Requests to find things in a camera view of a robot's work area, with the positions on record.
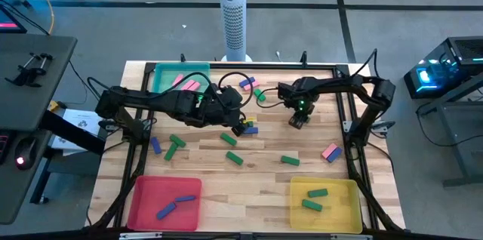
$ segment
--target tower fan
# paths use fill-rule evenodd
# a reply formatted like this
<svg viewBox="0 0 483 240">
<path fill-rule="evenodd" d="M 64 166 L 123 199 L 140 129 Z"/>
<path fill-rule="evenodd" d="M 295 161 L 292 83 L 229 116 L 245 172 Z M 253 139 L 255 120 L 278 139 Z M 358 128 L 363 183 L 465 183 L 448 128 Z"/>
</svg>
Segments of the tower fan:
<svg viewBox="0 0 483 240">
<path fill-rule="evenodd" d="M 247 0 L 220 0 L 226 55 L 222 61 L 251 62 L 247 55 Z"/>
</svg>

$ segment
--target wooden table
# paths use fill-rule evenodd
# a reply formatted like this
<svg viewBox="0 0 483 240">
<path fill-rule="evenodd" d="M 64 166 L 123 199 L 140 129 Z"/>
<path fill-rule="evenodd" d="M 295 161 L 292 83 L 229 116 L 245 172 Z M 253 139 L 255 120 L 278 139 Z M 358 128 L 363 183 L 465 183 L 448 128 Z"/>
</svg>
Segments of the wooden table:
<svg viewBox="0 0 483 240">
<path fill-rule="evenodd" d="M 128 61 L 121 86 L 139 90 L 145 63 Z M 349 64 L 349 71 L 354 72 L 360 66 L 361 64 Z M 211 81 L 218 83 L 220 77 L 230 71 L 232 69 L 212 69 Z M 255 77 L 260 82 L 262 90 L 274 88 L 278 82 L 291 84 L 303 75 L 312 75 L 316 78 L 332 77 L 331 71 L 327 70 L 238 71 Z M 361 74 L 368 75 L 369 69 L 366 67 Z M 240 76 L 233 75 L 226 78 L 223 83 L 239 89 L 238 83 L 241 80 Z M 248 95 L 244 91 L 240 92 L 244 97 Z M 279 101 L 276 91 L 268 91 L 266 98 L 264 105 Z M 355 104 L 358 114 L 361 115 L 365 104 L 357 97 Z M 310 123 L 301 130 L 288 125 L 294 111 L 284 108 L 283 105 L 262 109 L 251 101 L 242 111 L 247 116 L 257 117 L 256 126 L 260 132 L 252 137 L 238 137 L 238 144 L 234 149 L 220 139 L 222 131 L 231 133 L 228 128 L 188 127 L 163 113 L 155 113 L 158 123 L 153 126 L 152 136 L 159 139 L 164 152 L 162 155 L 155 155 L 152 147 L 149 147 L 145 175 L 197 177 L 202 180 L 198 231 L 296 232 L 289 225 L 290 179 L 293 176 L 337 179 L 348 177 L 345 156 L 339 157 L 332 164 L 320 157 L 321 151 L 331 143 L 336 143 L 340 147 L 343 145 L 335 94 L 320 95 Z M 345 111 L 350 118 L 347 103 Z M 163 156 L 171 144 L 170 134 L 176 134 L 185 140 L 187 145 L 184 149 L 178 149 L 173 159 L 167 162 Z M 106 147 L 118 143 L 120 139 L 120 133 L 113 134 L 107 140 Z M 374 136 L 369 140 L 387 150 L 385 140 Z M 244 165 L 239 167 L 227 161 L 227 150 L 240 155 L 245 160 Z M 106 152 L 102 157 L 89 209 L 89 216 L 93 222 L 99 220 L 118 195 L 127 152 L 128 144 L 125 143 Z M 281 155 L 299 158 L 300 166 L 282 165 L 279 161 Z M 405 223 L 389 160 L 371 146 L 365 147 L 365 155 L 374 196 L 395 223 L 404 228 Z M 132 193 L 131 191 L 126 199 L 123 225 L 128 219 Z M 360 196 L 363 218 L 368 225 L 367 203 L 364 196 Z"/>
</svg>

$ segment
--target blue block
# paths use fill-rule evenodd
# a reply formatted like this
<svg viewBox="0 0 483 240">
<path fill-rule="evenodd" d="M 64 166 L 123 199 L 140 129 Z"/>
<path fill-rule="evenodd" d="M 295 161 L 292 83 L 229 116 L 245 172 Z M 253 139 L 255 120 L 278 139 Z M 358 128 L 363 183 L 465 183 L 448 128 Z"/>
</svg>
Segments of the blue block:
<svg viewBox="0 0 483 240">
<path fill-rule="evenodd" d="M 250 80 L 251 82 L 255 82 L 255 78 L 254 77 L 250 77 Z M 248 82 L 248 80 L 244 80 L 242 82 L 240 82 L 240 87 L 244 87 L 245 85 L 248 85 L 250 82 Z"/>
<path fill-rule="evenodd" d="M 333 162 L 339 155 L 342 154 L 342 149 L 337 147 L 334 151 L 327 157 L 327 161 Z"/>
<path fill-rule="evenodd" d="M 161 146 L 159 146 L 158 138 L 151 137 L 151 145 L 155 154 L 161 154 Z"/>
<path fill-rule="evenodd" d="M 174 204 L 174 202 L 171 202 L 170 204 L 168 204 L 168 206 L 166 206 L 164 209 L 160 210 L 156 214 L 156 218 L 158 218 L 158 220 L 165 218 L 175 208 L 176 208 L 176 205 Z"/>
<path fill-rule="evenodd" d="M 248 127 L 243 134 L 258 134 L 258 127 Z"/>
<path fill-rule="evenodd" d="M 184 196 L 184 197 L 175 198 L 174 201 L 175 202 L 188 202 L 188 201 L 195 200 L 195 199 L 196 199 L 196 197 L 194 195 L 187 195 L 187 196 Z"/>
</svg>

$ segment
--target yellow bin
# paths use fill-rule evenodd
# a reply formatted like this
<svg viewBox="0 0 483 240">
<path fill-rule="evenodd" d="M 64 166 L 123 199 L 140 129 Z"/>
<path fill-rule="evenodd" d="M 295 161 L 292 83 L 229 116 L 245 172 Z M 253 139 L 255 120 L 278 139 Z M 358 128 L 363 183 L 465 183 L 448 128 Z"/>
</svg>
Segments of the yellow bin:
<svg viewBox="0 0 483 240">
<path fill-rule="evenodd" d="M 327 189 L 325 197 L 309 198 L 308 191 Z M 302 206 L 308 199 L 322 205 L 322 211 Z M 354 180 L 292 177 L 290 184 L 290 226 L 319 232 L 361 233 L 361 205 Z"/>
</svg>

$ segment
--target gray floor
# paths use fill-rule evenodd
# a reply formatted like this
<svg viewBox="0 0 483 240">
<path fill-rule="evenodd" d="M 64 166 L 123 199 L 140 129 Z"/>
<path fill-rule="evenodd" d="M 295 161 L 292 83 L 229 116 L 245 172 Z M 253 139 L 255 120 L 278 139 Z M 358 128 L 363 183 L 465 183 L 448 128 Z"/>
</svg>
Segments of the gray floor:
<svg viewBox="0 0 483 240">
<path fill-rule="evenodd" d="M 107 0 L 127 2 L 216 2 L 217 0 Z M 336 0 L 248 0 L 249 2 L 335 3 Z M 483 5 L 483 0 L 345 0 L 347 4 Z M 43 27 L 49 24 L 45 4 L 33 2 L 29 13 Z M 126 60 L 213 60 L 223 56 L 218 9 L 173 8 L 55 8 L 56 35 L 78 38 L 72 59 L 79 73 L 117 85 Z M 482 12 L 462 11 L 348 11 L 355 57 L 363 62 L 379 49 L 378 69 L 398 86 L 386 119 L 396 120 L 388 138 L 395 178 L 407 228 L 414 232 L 481 238 L 483 186 L 443 189 L 441 181 L 459 171 L 448 148 L 428 143 L 417 130 L 414 111 L 401 77 L 448 36 L 483 35 Z M 248 53 L 255 61 L 299 60 L 307 50 L 311 62 L 346 62 L 346 49 L 337 10 L 248 10 Z M 66 102 L 82 101 L 82 87 L 68 69 L 55 94 Z M 79 109 L 93 109 L 88 96 Z M 438 122 L 425 119 L 436 129 Z M 94 179 L 60 175 L 49 181 L 48 205 L 25 203 L 14 224 L 0 234 L 80 228 Z M 75 217 L 65 219 L 69 212 Z"/>
</svg>

